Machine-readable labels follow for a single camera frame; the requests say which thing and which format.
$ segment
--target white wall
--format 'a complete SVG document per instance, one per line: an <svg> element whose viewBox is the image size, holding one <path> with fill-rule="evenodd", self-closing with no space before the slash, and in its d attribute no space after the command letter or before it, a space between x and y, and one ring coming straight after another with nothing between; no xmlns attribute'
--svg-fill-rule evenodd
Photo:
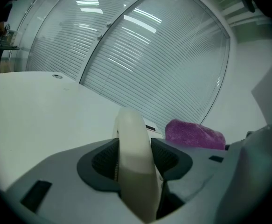
<svg viewBox="0 0 272 224"><path fill-rule="evenodd" d="M272 67L272 40L238 44L236 63L223 83L203 125L220 131L227 143L244 139L248 131L266 125L252 90Z"/></svg>
<svg viewBox="0 0 272 224"><path fill-rule="evenodd" d="M10 11L8 23L10 24L11 30L17 30L20 22L25 16L25 12L31 6L34 0L17 0L13 2L13 8Z"/></svg>

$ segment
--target desk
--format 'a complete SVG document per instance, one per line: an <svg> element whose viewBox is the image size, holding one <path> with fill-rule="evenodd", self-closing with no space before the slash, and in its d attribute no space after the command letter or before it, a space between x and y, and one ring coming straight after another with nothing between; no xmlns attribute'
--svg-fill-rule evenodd
<svg viewBox="0 0 272 224"><path fill-rule="evenodd" d="M19 50L19 47L12 47L12 46L0 46L0 63L1 63L1 58L2 54L5 50Z"/></svg>
<svg viewBox="0 0 272 224"><path fill-rule="evenodd" d="M0 74L0 190L52 154L110 139L120 108L61 73Z"/></svg>

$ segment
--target metal frame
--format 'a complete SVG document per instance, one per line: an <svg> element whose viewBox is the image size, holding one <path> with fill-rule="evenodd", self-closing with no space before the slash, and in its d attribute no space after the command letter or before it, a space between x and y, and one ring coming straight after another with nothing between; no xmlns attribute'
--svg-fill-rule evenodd
<svg viewBox="0 0 272 224"><path fill-rule="evenodd" d="M86 75L89 67L87 67L87 64L92 56L92 54L94 53L94 50L97 48L98 44L100 43L100 41L102 40L102 38L104 37L104 35L106 34L106 32L112 27L112 25L114 24L114 22L121 16L123 15L129 8L133 7L136 3L138 3L140 0L134 0L132 2L130 2L129 4L127 4L120 12L117 13L116 16L114 16L112 18L112 20L110 20L107 24L106 27L101 31L101 33L98 35L97 40L92 44L91 48L89 49L87 56L85 58L85 60L82 63L80 72L76 78L76 81L78 83L81 83L82 78Z"/></svg>

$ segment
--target gray plastic part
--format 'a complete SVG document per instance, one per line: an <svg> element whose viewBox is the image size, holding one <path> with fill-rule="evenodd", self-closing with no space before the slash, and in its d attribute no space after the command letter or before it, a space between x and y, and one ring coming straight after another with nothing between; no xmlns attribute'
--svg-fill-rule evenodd
<svg viewBox="0 0 272 224"><path fill-rule="evenodd" d="M115 180L118 154L118 138L86 153L77 163L80 178L97 191L117 192L120 196L120 185Z"/></svg>
<svg viewBox="0 0 272 224"><path fill-rule="evenodd" d="M185 152L164 143L164 140L151 139L153 161L165 181L182 178L192 167L193 160Z"/></svg>
<svg viewBox="0 0 272 224"><path fill-rule="evenodd" d="M35 182L43 180L52 186L36 215L29 215L33 218L29 221L31 223L43 223L41 220L56 224L142 223L117 193L96 191L77 173L77 163L84 154L112 140L91 143L46 158L18 179L6 191L5 198L20 203Z"/></svg>
<svg viewBox="0 0 272 224"><path fill-rule="evenodd" d="M227 151L207 149L199 147L185 147L176 145L166 140L160 140L169 147L174 147L192 158L193 164L190 170L178 180L169 180L167 182L170 193L178 196L183 202L188 202L211 179L217 169L223 164L210 160L209 157L215 155L225 157Z"/></svg>
<svg viewBox="0 0 272 224"><path fill-rule="evenodd" d="M193 158L194 168L198 161L194 153L190 154L188 148L179 149L187 150ZM182 190L187 189L187 184L181 183L184 178L168 181L170 192L180 198L187 197ZM272 126L266 126L245 140L231 144L223 162L219 163L216 172L204 183L202 189L190 196L182 207L160 219L158 224L239 223L261 203L271 186Z"/></svg>

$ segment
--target pink object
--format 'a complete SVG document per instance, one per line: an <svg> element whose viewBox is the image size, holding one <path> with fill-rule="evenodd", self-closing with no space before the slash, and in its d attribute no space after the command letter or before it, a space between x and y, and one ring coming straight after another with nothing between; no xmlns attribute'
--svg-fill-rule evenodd
<svg viewBox="0 0 272 224"><path fill-rule="evenodd" d="M225 149L225 138L217 131L199 124L187 123L177 119L170 121L165 128L166 140L191 147Z"/></svg>

